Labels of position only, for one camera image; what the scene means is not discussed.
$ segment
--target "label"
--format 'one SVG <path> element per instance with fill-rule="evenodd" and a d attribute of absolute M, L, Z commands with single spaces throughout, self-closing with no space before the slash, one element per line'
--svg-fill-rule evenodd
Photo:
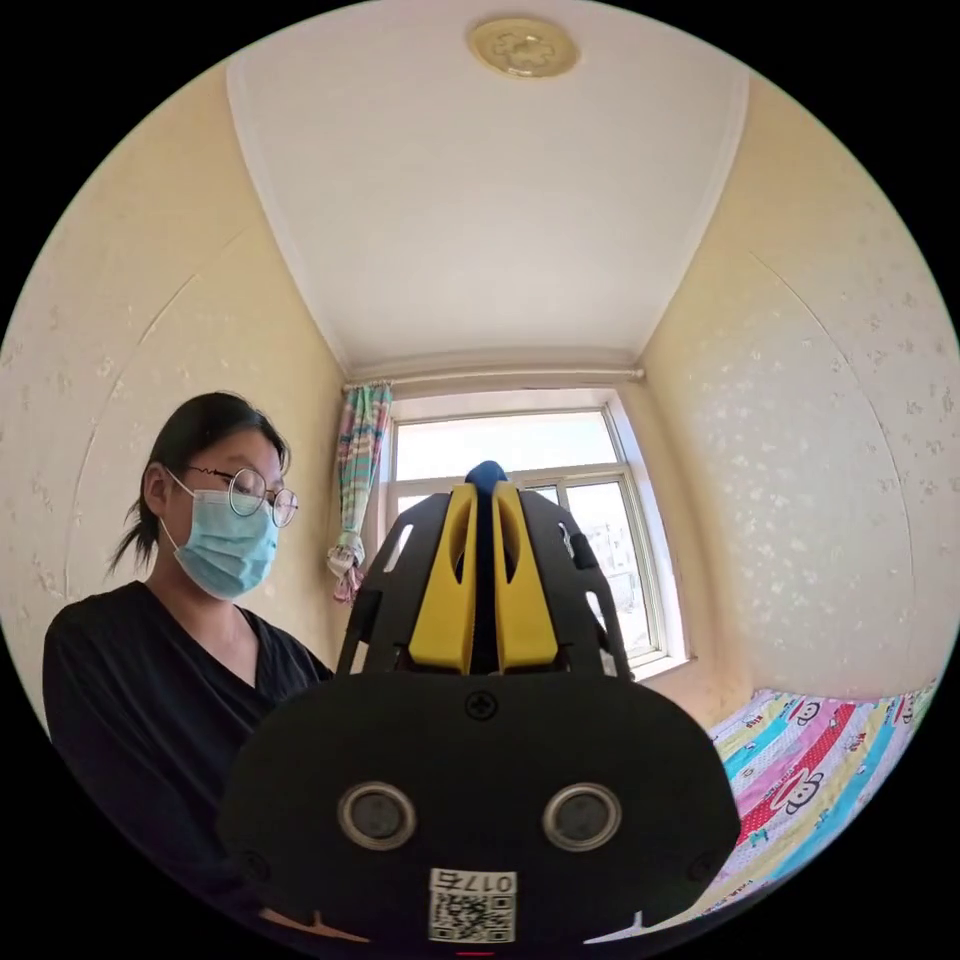
<path fill-rule="evenodd" d="M 430 871 L 429 938 L 438 943 L 513 943 L 516 873 Z"/>

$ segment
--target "window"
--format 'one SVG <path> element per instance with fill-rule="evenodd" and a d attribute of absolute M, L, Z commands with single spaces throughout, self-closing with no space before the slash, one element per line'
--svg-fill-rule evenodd
<path fill-rule="evenodd" d="M 385 529 L 431 494 L 448 493 L 481 461 L 497 461 L 520 489 L 568 510 L 587 536 L 636 675 L 667 650 L 657 565 L 620 433 L 607 405 L 531 412 L 536 393 L 523 396 L 527 409 L 448 417 L 397 404 L 381 477 Z M 439 412 L 442 398 L 432 400 L 423 413 Z"/>

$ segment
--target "window pane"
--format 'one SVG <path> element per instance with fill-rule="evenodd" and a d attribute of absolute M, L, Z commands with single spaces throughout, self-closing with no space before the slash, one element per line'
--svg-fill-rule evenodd
<path fill-rule="evenodd" d="M 423 503 L 428 496 L 429 494 L 425 494 L 422 497 L 397 497 L 397 516 L 403 513 L 404 510 L 409 510 L 411 507 L 415 507 L 418 503 Z"/>
<path fill-rule="evenodd" d="M 640 569 L 620 484 L 567 487 L 567 500 L 573 519 L 590 541 L 600 569 L 610 583 L 627 656 L 649 652 L 650 635 Z"/>
<path fill-rule="evenodd" d="M 551 503 L 560 506 L 560 497 L 557 496 L 556 487 L 529 487 L 531 493 L 539 493 L 541 497 L 546 497 Z"/>
<path fill-rule="evenodd" d="M 407 423 L 397 427 L 397 480 L 463 477 L 496 460 L 509 474 L 591 463 L 617 455 L 603 414 L 541 413 Z"/>
<path fill-rule="evenodd" d="M 415 507 L 418 503 L 422 503 L 427 499 L 429 494 L 426 494 L 422 497 L 397 497 L 397 517 L 399 518 L 400 514 L 404 510 L 409 510 L 411 507 Z M 397 545 L 397 555 L 399 556 L 403 553 L 403 548 L 407 545 L 407 541 L 410 539 L 410 534 L 413 532 L 413 527 L 405 527 L 400 532 L 400 541 Z"/>

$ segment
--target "window sill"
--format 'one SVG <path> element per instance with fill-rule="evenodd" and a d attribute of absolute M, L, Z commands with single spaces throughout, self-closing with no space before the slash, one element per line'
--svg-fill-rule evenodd
<path fill-rule="evenodd" d="M 634 667 L 632 671 L 633 679 L 637 683 L 643 683 L 644 680 L 651 680 L 661 674 L 670 673 L 672 670 L 678 670 L 680 667 L 685 667 L 695 661 L 696 657 L 671 657 L 664 654 L 662 657 L 657 657 L 656 660 Z"/>

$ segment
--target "black hair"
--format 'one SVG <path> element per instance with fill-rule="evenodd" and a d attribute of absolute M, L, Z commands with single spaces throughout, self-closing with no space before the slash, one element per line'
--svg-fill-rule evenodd
<path fill-rule="evenodd" d="M 151 464 L 160 463 L 174 475 L 179 475 L 190 461 L 214 444 L 242 430 L 259 430 L 273 444 L 280 457 L 280 468 L 286 471 L 290 464 L 290 448 L 266 415 L 252 407 L 243 397 L 233 393 L 204 393 L 179 406 L 163 425 L 147 465 L 140 476 L 140 495 L 127 511 L 127 521 L 136 517 L 136 523 L 124 534 L 110 559 L 113 573 L 123 555 L 134 547 L 137 566 L 150 559 L 160 535 L 160 522 L 147 506 L 143 486 Z"/>

